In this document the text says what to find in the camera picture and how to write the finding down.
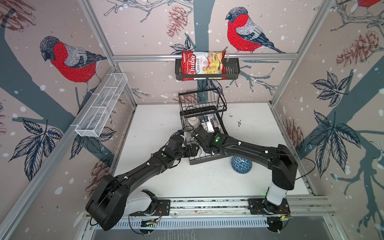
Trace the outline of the white red dotted bowl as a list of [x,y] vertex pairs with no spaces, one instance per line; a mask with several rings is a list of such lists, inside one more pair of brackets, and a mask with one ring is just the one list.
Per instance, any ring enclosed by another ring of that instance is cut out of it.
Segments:
[[199,127],[200,124],[201,124],[201,121],[200,121],[199,117],[187,118],[187,122],[188,122],[189,126],[191,126],[194,129]]

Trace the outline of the blue geometric patterned bowl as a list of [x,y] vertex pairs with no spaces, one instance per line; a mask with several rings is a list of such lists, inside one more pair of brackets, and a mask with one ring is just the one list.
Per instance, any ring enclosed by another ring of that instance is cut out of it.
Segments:
[[233,170],[239,174],[247,174],[253,167],[253,162],[233,156],[231,159],[231,166]]

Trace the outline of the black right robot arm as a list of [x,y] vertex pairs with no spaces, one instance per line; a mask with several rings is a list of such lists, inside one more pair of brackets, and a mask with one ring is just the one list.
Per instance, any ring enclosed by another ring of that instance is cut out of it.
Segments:
[[202,127],[193,130],[191,135],[206,153],[243,158],[271,170],[272,182],[262,201],[263,211],[272,215],[283,209],[283,200],[287,192],[294,189],[298,171],[298,163],[288,147],[259,146],[227,134],[208,133]]

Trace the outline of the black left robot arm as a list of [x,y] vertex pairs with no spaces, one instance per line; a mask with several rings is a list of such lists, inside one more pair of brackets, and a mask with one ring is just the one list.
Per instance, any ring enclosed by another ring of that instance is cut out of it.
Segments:
[[182,158],[195,157],[200,147],[187,144],[183,135],[173,135],[168,142],[140,166],[116,177],[107,174],[101,178],[86,205],[86,211],[104,231],[112,229],[122,218],[129,195],[150,178]]

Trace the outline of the red cassava chips bag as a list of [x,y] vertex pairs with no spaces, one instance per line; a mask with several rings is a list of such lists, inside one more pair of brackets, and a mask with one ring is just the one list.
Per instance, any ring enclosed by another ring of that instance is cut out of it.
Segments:
[[226,74],[223,52],[192,52],[182,51],[183,75],[215,75]]

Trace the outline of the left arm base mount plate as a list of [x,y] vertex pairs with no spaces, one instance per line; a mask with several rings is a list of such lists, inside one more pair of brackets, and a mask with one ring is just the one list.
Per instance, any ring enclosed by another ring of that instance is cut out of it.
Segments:
[[130,217],[160,217],[160,216],[169,216],[171,209],[171,200],[157,200],[156,207],[152,213],[149,211],[145,212],[135,212],[130,214]]

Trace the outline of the black wall shelf basket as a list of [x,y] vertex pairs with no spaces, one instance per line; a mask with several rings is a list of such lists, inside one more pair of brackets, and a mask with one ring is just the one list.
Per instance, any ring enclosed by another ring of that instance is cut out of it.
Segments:
[[176,79],[182,81],[183,79],[196,80],[237,80],[240,75],[240,64],[238,58],[226,58],[224,60],[224,69],[226,73],[211,74],[211,75],[184,75],[182,72],[182,59],[176,59],[175,75]]

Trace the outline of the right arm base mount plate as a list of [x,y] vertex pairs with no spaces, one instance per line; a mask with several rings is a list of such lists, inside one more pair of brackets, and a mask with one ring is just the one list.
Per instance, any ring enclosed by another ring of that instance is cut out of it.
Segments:
[[252,215],[281,215],[290,216],[291,211],[288,200],[283,199],[280,205],[275,205],[267,201],[266,198],[248,199],[248,209]]

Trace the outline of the aluminium front rail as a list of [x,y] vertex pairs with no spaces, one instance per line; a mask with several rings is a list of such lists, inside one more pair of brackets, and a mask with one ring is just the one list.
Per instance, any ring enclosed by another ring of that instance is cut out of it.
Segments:
[[[186,217],[294,217],[294,216],[333,216],[335,211],[325,197],[319,196],[288,196],[291,215],[252,215],[248,209],[248,199],[253,198],[171,198],[171,209],[169,216],[162,218],[186,218]],[[157,200],[134,197],[126,204],[122,218],[130,217],[135,212],[149,211],[152,213],[156,207]]]

